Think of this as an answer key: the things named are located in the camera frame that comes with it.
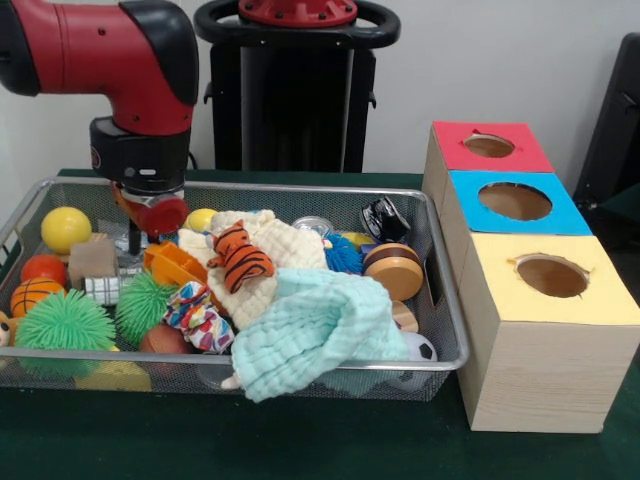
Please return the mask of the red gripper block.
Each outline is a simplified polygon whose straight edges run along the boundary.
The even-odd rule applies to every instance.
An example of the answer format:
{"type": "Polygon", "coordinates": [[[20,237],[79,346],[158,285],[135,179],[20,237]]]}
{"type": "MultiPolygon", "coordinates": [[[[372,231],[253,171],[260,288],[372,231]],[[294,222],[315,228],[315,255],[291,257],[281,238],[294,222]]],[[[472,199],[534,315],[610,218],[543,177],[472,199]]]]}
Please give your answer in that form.
{"type": "Polygon", "coordinates": [[[140,231],[152,237],[173,234],[183,226],[190,213],[183,190],[159,195],[138,195],[128,192],[120,185],[113,185],[112,192],[116,204],[137,227],[128,231],[128,253],[131,256],[140,254],[140,231]]]}

